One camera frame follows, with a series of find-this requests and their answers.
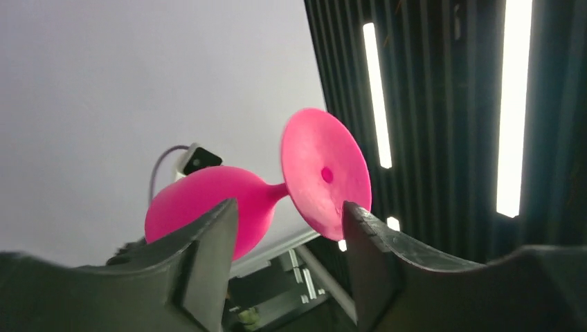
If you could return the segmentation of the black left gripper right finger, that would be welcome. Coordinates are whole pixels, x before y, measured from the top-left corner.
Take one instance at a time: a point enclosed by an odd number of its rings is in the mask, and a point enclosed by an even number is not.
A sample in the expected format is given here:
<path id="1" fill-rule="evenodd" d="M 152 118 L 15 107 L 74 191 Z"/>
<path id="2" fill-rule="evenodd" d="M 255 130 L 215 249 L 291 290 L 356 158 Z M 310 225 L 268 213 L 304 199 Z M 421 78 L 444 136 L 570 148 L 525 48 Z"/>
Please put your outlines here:
<path id="1" fill-rule="evenodd" d="M 525 246 L 477 264 L 356 203 L 343 232 L 360 331 L 585 331 L 586 248 Z"/>

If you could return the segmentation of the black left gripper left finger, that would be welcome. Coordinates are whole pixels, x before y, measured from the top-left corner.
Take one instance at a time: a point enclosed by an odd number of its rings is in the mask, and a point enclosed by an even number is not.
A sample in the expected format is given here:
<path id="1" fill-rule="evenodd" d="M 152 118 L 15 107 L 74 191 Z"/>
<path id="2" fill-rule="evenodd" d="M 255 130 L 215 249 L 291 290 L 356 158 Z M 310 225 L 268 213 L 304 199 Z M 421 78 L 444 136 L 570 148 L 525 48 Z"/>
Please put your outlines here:
<path id="1" fill-rule="evenodd" d="M 223 201 L 106 266 L 1 253 L 2 331 L 220 331 L 238 209 Z"/>

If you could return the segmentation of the pink wine glass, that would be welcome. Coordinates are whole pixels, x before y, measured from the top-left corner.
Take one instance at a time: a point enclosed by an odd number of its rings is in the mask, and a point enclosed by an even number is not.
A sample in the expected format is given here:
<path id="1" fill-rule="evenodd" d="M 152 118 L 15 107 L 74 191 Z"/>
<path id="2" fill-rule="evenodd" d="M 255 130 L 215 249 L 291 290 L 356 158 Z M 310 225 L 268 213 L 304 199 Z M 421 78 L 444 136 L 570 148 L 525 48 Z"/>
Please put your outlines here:
<path id="1" fill-rule="evenodd" d="M 145 216 L 145 239 L 155 242 L 235 199 L 234 258 L 248 254 L 267 233 L 276 204 L 289 196 L 321 236 L 343 238 L 343 204 L 369 210 L 372 188 L 365 158 L 352 134 L 332 114 L 315 108 L 293 114 L 280 143 L 283 182 L 270 185 L 246 169 L 218 165 L 195 171 L 161 190 Z"/>

